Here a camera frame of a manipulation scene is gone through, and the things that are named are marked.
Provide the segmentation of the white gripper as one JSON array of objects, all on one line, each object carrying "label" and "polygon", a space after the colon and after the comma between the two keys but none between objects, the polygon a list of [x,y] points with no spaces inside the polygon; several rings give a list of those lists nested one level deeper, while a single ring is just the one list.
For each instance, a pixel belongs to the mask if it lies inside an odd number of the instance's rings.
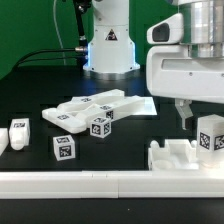
[{"label": "white gripper", "polygon": [[192,59],[186,46],[155,46],[147,54],[146,83],[154,96],[179,98],[175,107],[188,130],[191,100],[224,103],[224,58]]}]

